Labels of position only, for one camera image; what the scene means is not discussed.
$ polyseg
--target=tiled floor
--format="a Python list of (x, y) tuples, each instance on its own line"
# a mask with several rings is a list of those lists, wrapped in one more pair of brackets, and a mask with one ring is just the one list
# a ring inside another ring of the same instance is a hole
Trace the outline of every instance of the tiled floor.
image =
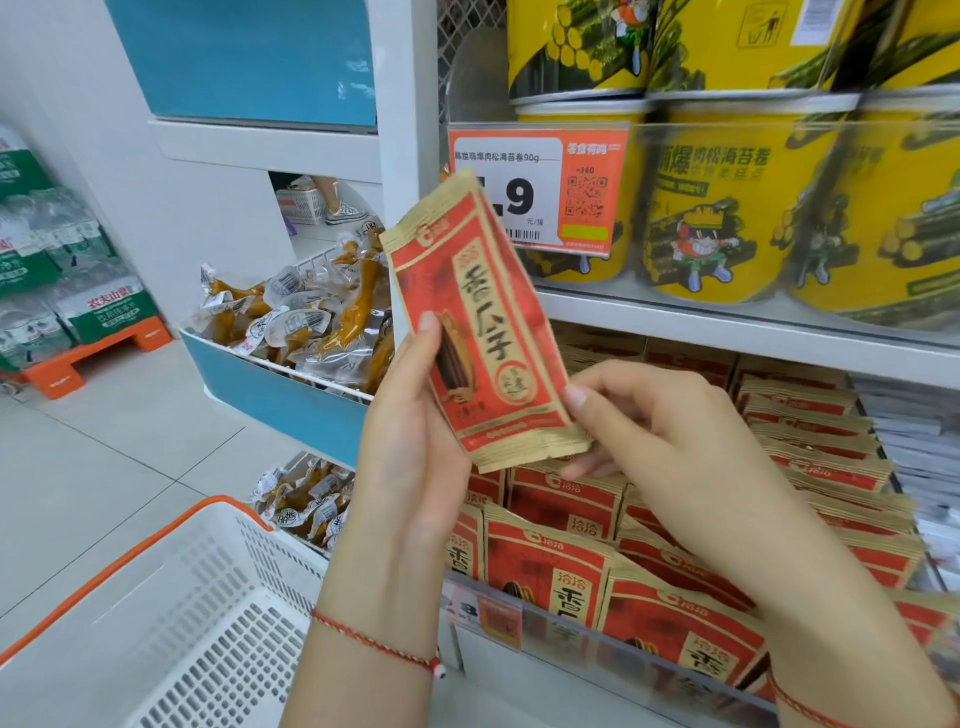
[(194, 503), (242, 499), (300, 449), (205, 397), (179, 341), (81, 374), (61, 400), (0, 395), (0, 652)]

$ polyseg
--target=white plastic basket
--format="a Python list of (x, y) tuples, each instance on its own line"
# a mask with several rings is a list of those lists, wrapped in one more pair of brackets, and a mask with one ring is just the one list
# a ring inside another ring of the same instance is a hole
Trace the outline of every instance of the white plastic basket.
[(237, 501), (198, 503), (0, 654), (0, 723), (274, 728), (325, 571)]

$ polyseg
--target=orange pallet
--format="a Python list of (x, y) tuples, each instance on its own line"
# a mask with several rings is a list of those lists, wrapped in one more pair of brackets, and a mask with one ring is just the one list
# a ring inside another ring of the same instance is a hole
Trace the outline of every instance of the orange pallet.
[(84, 378), (73, 367), (76, 362), (130, 338), (144, 352), (152, 352), (173, 341), (163, 322), (157, 316), (152, 316), (123, 328), (96, 344), (81, 344), (52, 359), (34, 364), (22, 374), (41, 395), (48, 400), (58, 400), (84, 386)]

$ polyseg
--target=qr code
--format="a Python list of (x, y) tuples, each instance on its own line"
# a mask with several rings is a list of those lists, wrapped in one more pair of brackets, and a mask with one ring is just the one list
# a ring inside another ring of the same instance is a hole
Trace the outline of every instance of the qr code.
[(571, 175), (566, 178), (565, 214), (599, 220), (604, 213), (606, 177)]

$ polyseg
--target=fingernail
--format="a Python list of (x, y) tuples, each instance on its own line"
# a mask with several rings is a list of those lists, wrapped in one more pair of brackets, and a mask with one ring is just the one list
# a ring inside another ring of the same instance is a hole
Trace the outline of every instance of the fingernail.
[(420, 323), (417, 325), (417, 331), (429, 331), (437, 324), (437, 314), (433, 311), (423, 311), (420, 315)]
[(587, 401), (587, 389), (579, 384), (567, 384), (564, 388), (564, 401), (571, 411), (577, 412)]

